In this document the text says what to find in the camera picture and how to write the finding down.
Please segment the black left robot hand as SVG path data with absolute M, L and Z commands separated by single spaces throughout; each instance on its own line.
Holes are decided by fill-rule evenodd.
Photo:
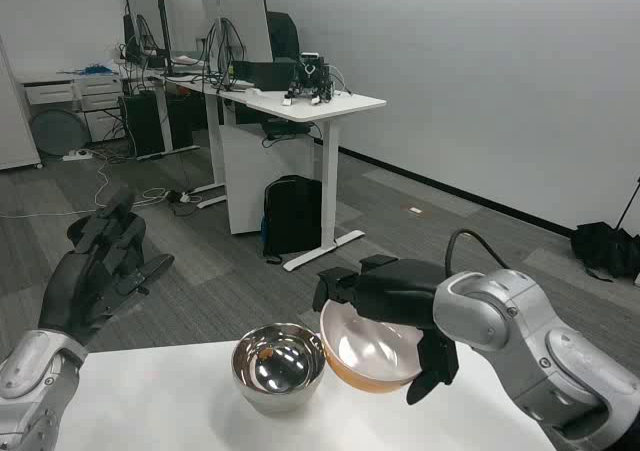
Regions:
M 170 254 L 144 258 L 146 222 L 132 211 L 133 204 L 134 193 L 123 187 L 106 206 L 69 226 L 73 249 L 46 286 L 39 328 L 86 345 L 111 318 L 147 296 L 151 284 L 170 269 Z

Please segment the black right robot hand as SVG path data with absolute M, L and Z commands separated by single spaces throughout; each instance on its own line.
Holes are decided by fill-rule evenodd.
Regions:
M 407 403 L 414 405 L 439 384 L 450 385 L 459 370 L 456 345 L 433 317 L 436 288 L 446 278 L 445 268 L 381 254 L 360 263 L 359 272 L 343 267 L 320 272 L 312 309 L 320 312 L 328 301 L 350 304 L 363 318 L 422 331 L 416 345 L 421 372 L 406 395 Z

